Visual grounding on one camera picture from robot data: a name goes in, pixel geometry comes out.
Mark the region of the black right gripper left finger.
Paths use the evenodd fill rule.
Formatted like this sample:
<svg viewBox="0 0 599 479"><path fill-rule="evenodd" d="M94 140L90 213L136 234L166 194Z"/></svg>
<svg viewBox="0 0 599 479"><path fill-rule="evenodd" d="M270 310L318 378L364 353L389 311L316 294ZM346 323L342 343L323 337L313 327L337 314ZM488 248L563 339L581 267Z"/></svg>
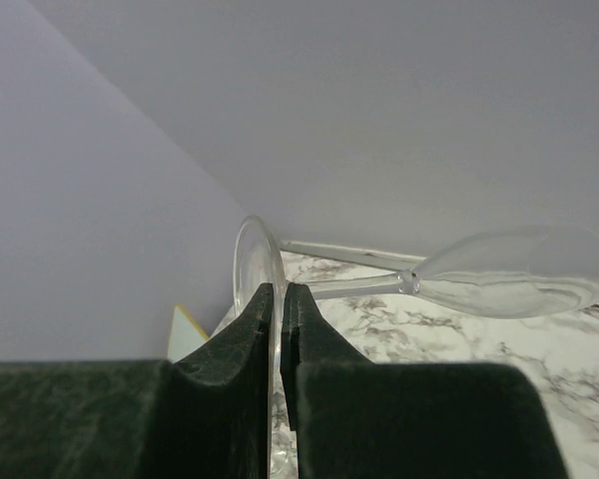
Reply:
<svg viewBox="0 0 599 479"><path fill-rule="evenodd" d="M178 362L0 362L0 478L266 478L274 293Z"/></svg>

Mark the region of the yellow framed whiteboard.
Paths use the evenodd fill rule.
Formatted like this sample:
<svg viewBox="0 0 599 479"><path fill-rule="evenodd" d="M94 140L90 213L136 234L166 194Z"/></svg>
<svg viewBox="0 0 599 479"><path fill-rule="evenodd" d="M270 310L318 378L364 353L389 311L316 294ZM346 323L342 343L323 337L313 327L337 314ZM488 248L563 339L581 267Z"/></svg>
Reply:
<svg viewBox="0 0 599 479"><path fill-rule="evenodd" d="M168 341L167 358L175 363L196 351L209 341L209 335L189 314L182 304L176 304Z"/></svg>

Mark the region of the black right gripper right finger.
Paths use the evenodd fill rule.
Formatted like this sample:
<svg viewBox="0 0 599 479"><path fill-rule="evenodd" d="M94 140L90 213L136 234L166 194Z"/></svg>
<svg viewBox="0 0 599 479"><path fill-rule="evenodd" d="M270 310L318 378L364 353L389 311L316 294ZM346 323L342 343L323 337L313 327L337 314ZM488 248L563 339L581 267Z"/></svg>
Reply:
<svg viewBox="0 0 599 479"><path fill-rule="evenodd" d="M564 478L539 394L492 362L375 363L288 287L282 379L302 478Z"/></svg>

